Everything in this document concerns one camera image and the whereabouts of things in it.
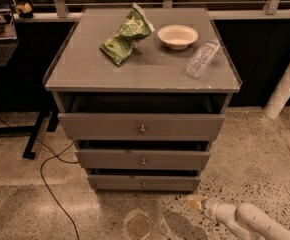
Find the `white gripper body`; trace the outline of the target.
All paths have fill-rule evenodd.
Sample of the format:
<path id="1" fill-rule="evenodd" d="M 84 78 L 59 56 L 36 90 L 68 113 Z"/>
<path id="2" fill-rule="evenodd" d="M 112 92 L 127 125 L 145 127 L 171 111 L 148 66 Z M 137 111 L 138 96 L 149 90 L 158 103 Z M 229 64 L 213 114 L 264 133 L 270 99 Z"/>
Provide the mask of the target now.
<path id="1" fill-rule="evenodd" d="M 215 222 L 221 222 L 224 220 L 224 212 L 222 206 L 225 204 L 220 198 L 212 197 L 202 201 L 202 208 L 204 216 Z"/>

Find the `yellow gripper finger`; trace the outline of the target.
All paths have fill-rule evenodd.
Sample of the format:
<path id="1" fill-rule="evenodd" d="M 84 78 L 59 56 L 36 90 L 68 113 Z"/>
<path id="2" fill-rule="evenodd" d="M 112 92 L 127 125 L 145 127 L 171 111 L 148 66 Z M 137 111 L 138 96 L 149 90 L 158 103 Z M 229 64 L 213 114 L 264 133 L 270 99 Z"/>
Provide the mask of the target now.
<path id="1" fill-rule="evenodd" d="M 190 206 L 191 209 L 198 213 L 204 212 L 204 202 L 207 200 L 206 196 L 200 195 L 188 195 L 187 196 L 187 204 Z"/>

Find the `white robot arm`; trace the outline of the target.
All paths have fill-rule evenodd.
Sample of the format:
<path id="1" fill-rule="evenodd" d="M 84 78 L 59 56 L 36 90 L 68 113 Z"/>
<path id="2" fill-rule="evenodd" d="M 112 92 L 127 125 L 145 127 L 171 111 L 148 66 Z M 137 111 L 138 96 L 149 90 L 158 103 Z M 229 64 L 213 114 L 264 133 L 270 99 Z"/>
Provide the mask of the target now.
<path id="1" fill-rule="evenodd" d="M 290 231 L 253 204 L 235 206 L 220 198 L 189 195 L 188 205 L 207 219 L 221 223 L 240 240 L 290 240 Z"/>

